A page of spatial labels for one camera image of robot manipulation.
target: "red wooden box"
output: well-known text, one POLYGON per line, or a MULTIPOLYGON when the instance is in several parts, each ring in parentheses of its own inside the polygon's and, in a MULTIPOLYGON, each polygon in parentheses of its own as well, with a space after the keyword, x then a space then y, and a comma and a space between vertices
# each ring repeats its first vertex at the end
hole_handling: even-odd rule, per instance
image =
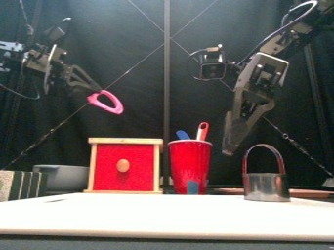
POLYGON ((162 139, 90 138, 88 185, 84 192, 162 193, 162 139))

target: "metal handle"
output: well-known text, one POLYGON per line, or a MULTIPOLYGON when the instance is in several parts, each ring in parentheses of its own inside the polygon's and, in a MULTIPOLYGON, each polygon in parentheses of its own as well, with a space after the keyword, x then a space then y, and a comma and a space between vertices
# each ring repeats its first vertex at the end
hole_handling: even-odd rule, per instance
POLYGON ((286 168, 285 168, 285 162, 283 162, 283 157, 279 153, 279 151, 277 150, 277 148, 271 145, 267 145, 267 144, 258 144, 255 146, 253 146, 247 152, 246 152, 246 155, 245 155, 245 158, 243 158, 243 174, 247 173, 247 158, 249 158, 249 154, 251 152, 251 150, 255 148, 255 147, 266 147, 277 156, 277 163, 278 163, 278 167, 279 167, 279 173, 282 175, 286 174, 286 168))

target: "round knob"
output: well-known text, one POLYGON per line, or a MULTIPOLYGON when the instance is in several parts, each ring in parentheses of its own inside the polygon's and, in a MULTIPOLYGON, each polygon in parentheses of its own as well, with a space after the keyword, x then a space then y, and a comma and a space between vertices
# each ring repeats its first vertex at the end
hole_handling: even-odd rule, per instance
POLYGON ((116 167, 122 173, 126 173, 131 168, 131 163, 127 159, 120 159, 118 161, 116 167))

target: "gray container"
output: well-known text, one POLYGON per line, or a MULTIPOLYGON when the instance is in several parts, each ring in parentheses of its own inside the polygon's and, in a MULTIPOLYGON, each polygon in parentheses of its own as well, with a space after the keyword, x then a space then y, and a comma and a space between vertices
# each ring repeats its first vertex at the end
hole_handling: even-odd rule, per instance
POLYGON ((48 175, 48 192, 79 192, 87 189, 87 167, 70 165, 35 165, 32 171, 48 175))
POLYGON ((290 201, 289 183, 283 158, 274 146, 259 144, 253 146, 243 159, 245 199, 254 201, 287 202, 290 201), (277 156, 279 173, 249 173, 249 154, 255 147, 266 147, 277 156))

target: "red plastic cup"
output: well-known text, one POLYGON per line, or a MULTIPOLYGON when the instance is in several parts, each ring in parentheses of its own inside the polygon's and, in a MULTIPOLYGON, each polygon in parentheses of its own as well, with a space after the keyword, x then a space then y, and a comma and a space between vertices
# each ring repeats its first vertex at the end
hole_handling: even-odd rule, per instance
POLYGON ((206 194, 213 144, 199 140, 178 140, 169 146, 175 192, 206 194))

